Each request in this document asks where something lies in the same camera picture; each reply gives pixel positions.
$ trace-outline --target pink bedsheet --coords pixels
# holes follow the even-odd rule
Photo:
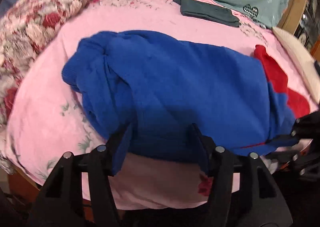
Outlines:
[[[212,0],[199,1],[215,4]],[[272,32],[238,12],[233,14],[239,17],[240,28],[184,17],[172,0],[94,0],[61,28],[23,81],[8,123],[5,155],[43,184],[64,152],[88,153],[105,143],[84,117],[80,95],[61,79],[63,65],[76,51],[79,40],[102,30],[154,30],[178,40],[225,46],[245,55],[252,54],[256,44],[264,45],[287,73],[288,87],[305,96],[314,111],[316,105]],[[197,165],[128,154],[122,170],[110,177],[110,184],[118,209],[187,208],[207,200],[198,193],[200,174]],[[238,184],[236,174],[234,190]],[[83,197],[90,198],[86,174]]]

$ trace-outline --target silver bolt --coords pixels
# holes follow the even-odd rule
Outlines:
[[[224,147],[221,147],[221,146],[216,146],[215,150],[216,152],[219,152],[219,153],[223,153],[225,151]]]
[[[64,158],[70,158],[72,156],[72,153],[70,151],[67,151],[63,154]]]
[[[103,152],[103,151],[105,151],[106,149],[107,149],[107,147],[106,147],[105,145],[100,145],[100,146],[98,146],[97,151]]]
[[[253,159],[257,159],[259,157],[259,155],[256,152],[251,152],[250,157]]]

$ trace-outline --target dark green folded cloth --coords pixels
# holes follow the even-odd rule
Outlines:
[[[240,20],[232,15],[230,9],[196,0],[173,0],[179,4],[183,16],[210,20],[230,27],[239,27]]]

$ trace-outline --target floral blanket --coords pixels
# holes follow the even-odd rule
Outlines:
[[[215,4],[212,0],[200,0]],[[39,184],[44,184],[66,151],[90,152],[105,143],[86,120],[82,100],[63,82],[61,71],[80,39],[98,31],[153,30],[178,40],[225,46],[250,55],[257,44],[288,75],[288,87],[317,109],[301,76],[276,37],[239,12],[242,26],[185,17],[172,0],[93,0],[81,15],[69,20],[42,52],[25,77],[8,121],[7,158]],[[109,178],[118,209],[196,207],[207,201],[212,181],[199,166],[145,158],[128,153],[121,171]],[[82,177],[83,197],[90,199],[88,175]],[[233,190],[239,188],[234,175]]]
[[[37,56],[88,1],[18,0],[0,20],[0,166],[8,173],[1,145],[15,94]]]

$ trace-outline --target folded cloth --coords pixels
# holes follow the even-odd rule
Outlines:
[[[82,39],[62,78],[82,93],[100,135],[108,139],[132,122],[129,152],[150,158],[198,162],[186,136],[191,123],[236,154],[267,154],[276,147],[265,141],[290,134],[295,121],[286,93],[275,92],[259,60],[159,32]]]
[[[195,17],[221,23],[230,27],[240,27],[240,20],[230,9],[196,0],[172,0],[179,4],[183,16]]]

